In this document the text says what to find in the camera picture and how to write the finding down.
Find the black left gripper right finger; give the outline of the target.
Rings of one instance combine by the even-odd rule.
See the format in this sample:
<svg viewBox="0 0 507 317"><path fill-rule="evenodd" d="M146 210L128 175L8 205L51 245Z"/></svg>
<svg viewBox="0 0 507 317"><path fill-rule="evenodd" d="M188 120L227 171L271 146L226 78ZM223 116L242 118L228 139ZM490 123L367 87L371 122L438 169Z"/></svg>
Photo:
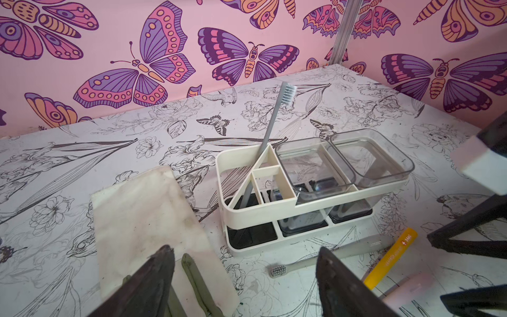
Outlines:
<svg viewBox="0 0 507 317"><path fill-rule="evenodd" d="M320 248L316 278L323 316L396 316L342 261Z"/></svg>

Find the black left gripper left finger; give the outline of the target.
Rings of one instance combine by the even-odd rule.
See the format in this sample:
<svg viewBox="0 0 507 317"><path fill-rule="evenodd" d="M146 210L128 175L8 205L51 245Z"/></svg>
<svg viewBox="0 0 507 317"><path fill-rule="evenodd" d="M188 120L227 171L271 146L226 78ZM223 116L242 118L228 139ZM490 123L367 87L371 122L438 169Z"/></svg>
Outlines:
<svg viewBox="0 0 507 317"><path fill-rule="evenodd" d="M160 247L91 316L164 316L174 274L174 250Z"/></svg>

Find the yellow toothbrush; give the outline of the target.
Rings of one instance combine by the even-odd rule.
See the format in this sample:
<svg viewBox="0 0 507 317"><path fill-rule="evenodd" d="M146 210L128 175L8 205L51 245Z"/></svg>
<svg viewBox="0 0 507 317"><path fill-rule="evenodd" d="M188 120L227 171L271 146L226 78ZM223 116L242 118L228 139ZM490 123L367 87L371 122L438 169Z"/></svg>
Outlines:
<svg viewBox="0 0 507 317"><path fill-rule="evenodd" d="M418 233L414 229L407 228L368 274L364 280L364 285L368 289L373 290L387 276L417 237Z"/></svg>

